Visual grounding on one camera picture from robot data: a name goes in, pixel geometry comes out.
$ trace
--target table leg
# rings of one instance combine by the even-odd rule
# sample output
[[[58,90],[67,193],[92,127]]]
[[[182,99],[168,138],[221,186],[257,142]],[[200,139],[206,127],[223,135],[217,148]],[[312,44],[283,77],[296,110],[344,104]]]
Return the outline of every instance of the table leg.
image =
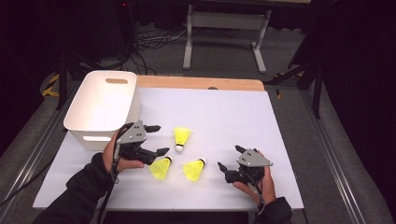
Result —
[[[259,38],[257,42],[252,42],[251,46],[253,48],[254,57],[256,58],[257,66],[259,67],[259,72],[264,74],[267,70],[265,69],[264,61],[262,60],[262,53],[260,52],[260,47],[262,46],[262,40],[267,30],[268,22],[270,21],[271,10],[265,12],[265,17],[262,18],[262,25],[259,31]]]
[[[189,13],[187,15],[187,43],[186,51],[184,52],[183,69],[189,70],[191,67],[191,52],[192,52],[192,5],[189,5]]]

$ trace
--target gray carpet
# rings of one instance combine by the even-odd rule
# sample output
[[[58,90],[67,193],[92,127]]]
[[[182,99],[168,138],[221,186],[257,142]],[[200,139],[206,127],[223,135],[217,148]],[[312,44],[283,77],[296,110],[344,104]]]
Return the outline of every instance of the gray carpet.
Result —
[[[224,32],[228,32],[228,35],[233,34],[233,31]],[[268,80],[276,73],[288,71],[287,65],[304,38],[299,31],[269,29],[262,45],[262,57],[267,73],[262,75],[257,71],[249,46],[256,37],[255,32],[240,31],[235,37],[227,37],[213,30],[195,31],[195,33],[189,71],[182,69],[185,47],[185,41],[182,39],[170,42],[160,49],[146,49],[140,53],[147,66],[161,75]],[[131,61],[125,64],[123,69],[138,73]],[[290,84],[293,81],[287,80],[286,83]],[[281,100],[276,98],[275,87],[265,88],[270,94],[309,223],[353,223],[334,181],[332,170],[324,157],[323,146],[309,117],[309,108],[304,105],[300,92],[287,86],[277,87],[281,89]],[[320,122],[331,140],[334,153],[345,171],[366,223],[393,223],[384,199],[348,141],[326,91],[324,90],[323,93]],[[46,97],[42,106],[0,158],[0,169],[5,171],[0,174],[0,198],[5,198],[12,187],[19,170],[29,158],[31,150],[40,139],[51,116],[56,113],[56,104],[56,98]],[[37,170],[56,153],[64,135],[64,127],[60,123]],[[32,204],[41,185],[40,178],[23,192],[6,223],[30,223],[39,213],[32,208]],[[301,210],[293,212],[292,222],[305,223]]]

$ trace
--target background table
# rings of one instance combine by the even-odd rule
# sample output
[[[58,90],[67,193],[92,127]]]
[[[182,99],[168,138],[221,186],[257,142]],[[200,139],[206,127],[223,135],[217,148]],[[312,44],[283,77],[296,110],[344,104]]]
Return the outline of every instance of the background table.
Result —
[[[173,158],[165,180],[154,178],[146,166],[142,170],[128,170],[119,176],[120,183],[113,190],[108,210],[145,211],[248,211],[257,209],[246,195],[224,180],[220,161],[230,169],[238,167],[239,145],[258,148],[271,161],[276,192],[285,196],[292,208],[303,208],[288,154],[276,124],[274,111],[260,81],[237,79],[207,79],[187,77],[139,77],[142,109],[140,118],[147,125],[159,124],[159,132],[149,133],[143,148],[154,150],[170,147],[167,155]],[[194,88],[227,86],[245,83],[247,89],[260,91],[212,91],[175,88],[144,88],[165,83],[167,87]],[[192,129],[184,150],[174,150],[173,129],[186,126]],[[96,151],[86,150],[68,133],[54,163],[49,169],[34,207],[47,207],[65,190],[65,182],[91,159]],[[206,165],[196,183],[182,172],[182,165],[206,158]]]

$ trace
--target black sleeve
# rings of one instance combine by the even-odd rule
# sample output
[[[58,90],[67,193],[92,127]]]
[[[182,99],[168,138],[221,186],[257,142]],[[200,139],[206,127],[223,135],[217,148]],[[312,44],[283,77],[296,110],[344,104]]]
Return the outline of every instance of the black sleeve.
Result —
[[[98,200],[112,185],[103,164],[102,153],[73,175],[66,183],[67,190],[33,221],[37,223],[90,223]]]
[[[258,216],[256,214],[256,223],[258,224],[291,224],[291,207],[285,197],[276,199],[268,203],[264,211]]]

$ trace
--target yellow shuttlecock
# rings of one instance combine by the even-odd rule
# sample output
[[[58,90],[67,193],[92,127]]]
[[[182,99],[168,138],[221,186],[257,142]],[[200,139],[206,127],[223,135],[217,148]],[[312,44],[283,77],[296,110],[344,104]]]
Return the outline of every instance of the yellow shuttlecock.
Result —
[[[197,182],[201,175],[202,169],[205,166],[205,159],[201,158],[198,161],[191,161],[183,165],[184,175],[192,182]]]
[[[165,157],[163,159],[153,162],[150,165],[149,170],[151,171],[151,174],[154,175],[155,178],[165,179],[171,163],[172,163],[172,159],[170,157]]]
[[[176,140],[175,150],[177,152],[181,152],[184,148],[184,144],[190,136],[191,130],[188,128],[176,127],[174,131]]]

